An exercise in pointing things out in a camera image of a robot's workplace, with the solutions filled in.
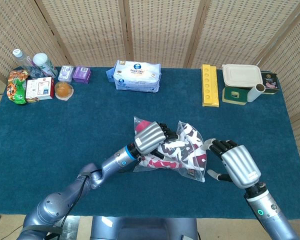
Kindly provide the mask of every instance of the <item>blue carpet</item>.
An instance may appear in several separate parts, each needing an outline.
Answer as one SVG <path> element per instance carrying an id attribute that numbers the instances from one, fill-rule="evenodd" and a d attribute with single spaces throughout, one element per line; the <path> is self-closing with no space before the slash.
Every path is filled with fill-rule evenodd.
<path id="1" fill-rule="evenodd" d="M 0 214 L 29 213 L 46 195 L 61 191 L 80 169 L 134 139 L 134 116 L 167 123 L 179 120 L 204 139 L 244 144 L 289 219 L 300 218 L 300 158 L 282 92 L 245 106 L 220 102 L 202 107 L 201 70 L 163 68 L 158 93 L 116 90 L 106 70 L 92 68 L 89 84 L 73 82 L 69 101 L 56 98 L 0 104 Z M 224 87 L 217 72 L 219 99 Z M 208 152 L 207 168 L 225 172 Z M 254 218 L 244 190 L 206 174 L 201 183 L 172 170 L 117 173 L 90 192 L 72 215 L 131 217 Z"/>

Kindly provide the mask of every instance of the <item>robotic hand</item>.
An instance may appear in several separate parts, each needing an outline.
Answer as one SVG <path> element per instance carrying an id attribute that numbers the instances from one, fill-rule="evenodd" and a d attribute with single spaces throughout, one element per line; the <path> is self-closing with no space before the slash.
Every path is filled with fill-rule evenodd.
<path id="1" fill-rule="evenodd" d="M 228 174 L 210 169 L 207 173 L 218 181 L 233 182 L 238 188 L 245 189 L 246 202 L 273 240 L 300 239 L 267 190 L 266 184 L 259 182 L 261 172 L 244 145 L 232 140 L 212 139 L 208 149 L 221 159 Z"/>
<path id="2" fill-rule="evenodd" d="M 76 180 L 63 192 L 48 195 L 28 214 L 23 222 L 23 229 L 18 240 L 49 240 L 62 234 L 66 217 L 78 202 L 89 193 L 90 189 L 100 187 L 111 175 L 120 171 L 142 155 L 155 150 L 166 140 L 176 140 L 178 135 L 167 128 L 166 124 L 152 122 L 134 137 L 134 142 L 123 147 L 97 168 L 90 163 L 82 168 Z M 61 227 L 54 226 L 62 218 Z"/>

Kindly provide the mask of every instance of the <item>yellow ice tray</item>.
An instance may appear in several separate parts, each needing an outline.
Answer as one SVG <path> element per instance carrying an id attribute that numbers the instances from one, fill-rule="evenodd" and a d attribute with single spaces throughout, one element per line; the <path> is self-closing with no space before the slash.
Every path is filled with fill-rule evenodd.
<path id="1" fill-rule="evenodd" d="M 202 64 L 202 106 L 219 107 L 217 67 Z"/>

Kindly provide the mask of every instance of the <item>wet wipes package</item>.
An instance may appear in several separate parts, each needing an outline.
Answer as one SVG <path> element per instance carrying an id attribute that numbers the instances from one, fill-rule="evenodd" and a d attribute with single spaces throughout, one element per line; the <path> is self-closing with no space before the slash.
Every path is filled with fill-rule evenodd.
<path id="1" fill-rule="evenodd" d="M 156 93 L 160 87 L 161 65 L 118 60 L 106 74 L 117 90 Z"/>

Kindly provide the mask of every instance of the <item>water bottle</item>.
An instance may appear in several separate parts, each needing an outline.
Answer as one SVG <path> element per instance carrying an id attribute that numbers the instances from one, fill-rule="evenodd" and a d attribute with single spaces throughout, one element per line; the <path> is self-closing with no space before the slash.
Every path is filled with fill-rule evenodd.
<path id="1" fill-rule="evenodd" d="M 58 71 L 48 58 L 47 54 L 42 52 L 37 53 L 33 57 L 33 62 L 41 69 L 46 77 L 51 76 L 53 79 L 55 79 L 58 76 Z"/>
<path id="2" fill-rule="evenodd" d="M 38 79 L 45 76 L 40 68 L 34 64 L 31 58 L 20 49 L 15 49 L 12 53 L 19 65 L 28 72 L 31 78 Z"/>

